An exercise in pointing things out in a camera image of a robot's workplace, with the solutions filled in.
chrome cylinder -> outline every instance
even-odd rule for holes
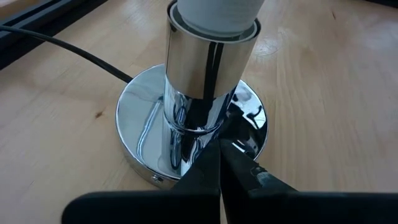
[[[162,157],[184,175],[216,138],[248,62],[260,23],[235,37],[213,37],[189,27],[176,3],[168,7]]]

chrome lamp base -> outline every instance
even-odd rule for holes
[[[171,188],[181,176],[170,170],[162,155],[164,64],[138,74],[127,84],[116,106],[116,128],[126,158],[146,181],[162,189]],[[242,80],[227,110],[219,138],[254,160],[266,145],[267,114],[256,93]]]

black cable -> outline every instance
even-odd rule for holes
[[[82,56],[83,58],[93,62],[94,64],[96,64],[97,66],[101,67],[102,69],[106,70],[107,72],[109,72],[110,74],[114,75],[115,77],[125,81],[126,83],[129,83],[132,78],[125,74],[124,72],[120,71],[119,69],[113,67],[112,65],[106,63],[104,60],[99,59],[98,57],[95,57],[94,55],[88,53],[85,50],[82,50],[78,47],[73,46],[72,44],[68,44],[62,40],[58,40],[56,38],[53,37],[49,37],[47,35],[43,35],[40,33],[36,33],[33,31],[29,31],[29,30],[25,30],[25,29],[17,29],[17,28],[13,28],[13,27],[8,27],[8,26],[0,26],[0,31],[8,31],[8,32],[15,32],[15,33],[20,33],[20,34],[25,34],[28,35],[30,37],[34,37],[36,39],[39,40],[44,40],[47,42],[50,42],[51,44],[55,44],[59,47],[62,47],[64,49],[67,49],[79,56]]]

wooden table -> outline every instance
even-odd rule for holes
[[[167,1],[108,1],[56,37],[134,76],[162,63]],[[264,101],[262,166],[299,190],[398,191],[398,10],[268,0],[243,79]],[[0,223],[57,223],[73,198],[155,189],[115,130],[125,83],[42,44],[0,71]]]

shiny metal surface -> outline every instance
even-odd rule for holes
[[[174,89],[165,77],[162,155],[169,169],[184,175],[217,136],[234,91],[214,99],[194,99]]]
[[[117,104],[116,127],[126,157],[137,173],[146,181],[168,189],[180,175],[169,167],[170,157],[165,159],[167,154],[162,152],[164,87],[164,65],[145,70],[128,83]],[[218,138],[233,140],[239,150],[255,159],[266,144],[267,116],[260,99],[243,81],[237,85],[226,115]],[[207,142],[207,138],[214,137],[207,133],[200,140]],[[182,171],[189,167],[190,164],[180,166]]]
[[[214,37],[186,25],[176,5],[168,8],[162,156],[184,175],[219,134],[260,25],[253,22],[236,37]]]
[[[170,84],[194,99],[212,99],[239,82],[260,32],[260,23],[236,37],[199,33],[182,19],[176,4],[167,9],[166,73]]]

